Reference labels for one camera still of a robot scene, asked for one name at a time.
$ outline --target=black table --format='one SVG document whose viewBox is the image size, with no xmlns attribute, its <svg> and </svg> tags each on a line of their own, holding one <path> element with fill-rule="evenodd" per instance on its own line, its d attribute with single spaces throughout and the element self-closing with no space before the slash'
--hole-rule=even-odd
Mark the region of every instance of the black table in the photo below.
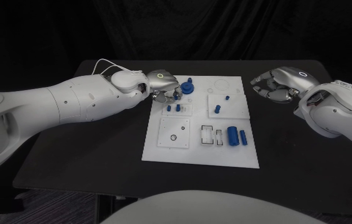
<svg viewBox="0 0 352 224">
<path fill-rule="evenodd" d="M 142 161 L 152 98 L 94 122 L 42 132 L 15 186 L 145 198 L 186 190 L 246 195 L 295 209 L 352 214 L 352 142 L 321 136 L 293 115 L 297 101 L 277 104 L 254 92 L 250 81 L 270 69 L 295 66 L 331 81 L 318 61 L 116 61 L 175 75 L 241 76 L 251 114 L 260 169 Z M 91 74 L 84 61 L 77 76 Z M 100 64 L 98 71 L 108 64 Z"/>
</svg>

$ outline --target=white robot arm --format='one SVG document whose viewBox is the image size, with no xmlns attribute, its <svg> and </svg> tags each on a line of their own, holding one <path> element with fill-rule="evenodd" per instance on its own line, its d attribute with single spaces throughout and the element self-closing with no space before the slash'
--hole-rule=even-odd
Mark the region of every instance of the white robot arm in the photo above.
<svg viewBox="0 0 352 224">
<path fill-rule="evenodd" d="M 272 91 L 256 86 L 259 94 L 279 103 L 289 103 L 299 97 L 293 113 L 312 129 L 325 137 L 345 135 L 352 140 L 352 85 L 339 80 L 319 84 L 309 73 L 293 67 L 266 72 L 251 84 L 264 79 Z"/>
<path fill-rule="evenodd" d="M 45 129 L 100 120 L 133 108 L 150 93 L 158 102 L 172 103 L 168 91 L 182 98 L 179 82 L 168 71 L 145 75 L 124 69 L 108 77 L 80 76 L 48 88 L 0 93 L 0 164 Z"/>
</svg>

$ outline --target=black backdrop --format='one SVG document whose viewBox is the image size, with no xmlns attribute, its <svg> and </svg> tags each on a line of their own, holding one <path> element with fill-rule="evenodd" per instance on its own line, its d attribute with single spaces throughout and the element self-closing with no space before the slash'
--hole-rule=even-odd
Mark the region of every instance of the black backdrop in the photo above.
<svg viewBox="0 0 352 224">
<path fill-rule="evenodd" d="M 98 58 L 316 59 L 352 82 L 351 36 L 352 0 L 0 0 L 0 91 L 51 86 Z"/>
</svg>

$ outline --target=small white square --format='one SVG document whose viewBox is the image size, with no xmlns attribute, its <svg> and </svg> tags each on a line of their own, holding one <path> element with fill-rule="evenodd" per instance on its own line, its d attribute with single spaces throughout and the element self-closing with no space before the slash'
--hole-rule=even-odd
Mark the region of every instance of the small white square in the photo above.
<svg viewBox="0 0 352 224">
<path fill-rule="evenodd" d="M 189 119 L 160 119 L 158 146 L 189 148 Z"/>
<path fill-rule="evenodd" d="M 227 100 L 225 95 L 208 95 L 209 118 L 212 119 L 250 119 L 250 111 L 246 95 L 230 94 Z M 220 113 L 215 113 L 217 105 L 221 106 Z"/>
</svg>

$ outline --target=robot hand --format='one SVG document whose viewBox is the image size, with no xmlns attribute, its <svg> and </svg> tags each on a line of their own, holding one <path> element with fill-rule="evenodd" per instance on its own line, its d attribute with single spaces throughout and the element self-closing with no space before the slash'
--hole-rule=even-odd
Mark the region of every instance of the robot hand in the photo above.
<svg viewBox="0 0 352 224">
<path fill-rule="evenodd" d="M 312 129 L 325 137 L 342 134 L 352 140 L 352 85 L 336 80 L 319 84 L 315 77 L 293 67 L 280 67 L 253 81 L 267 80 L 272 91 L 254 87 L 257 93 L 277 103 L 300 98 L 293 113 L 306 120 Z"/>
<path fill-rule="evenodd" d="M 75 77 L 48 88 L 0 93 L 0 164 L 45 129 L 100 120 L 133 108 L 150 93 L 162 103 L 175 101 L 165 95 L 169 91 L 182 98 L 178 79 L 168 71 L 145 75 L 120 68 L 123 71 L 111 76 L 101 75 L 106 69 L 101 74 Z"/>
<path fill-rule="evenodd" d="M 290 103 L 295 97 L 303 98 L 308 91 L 319 85 L 313 76 L 293 67 L 280 67 L 266 72 L 251 81 L 251 84 L 254 85 L 261 80 L 267 80 L 272 91 L 257 86 L 254 90 L 277 103 Z"/>
</svg>

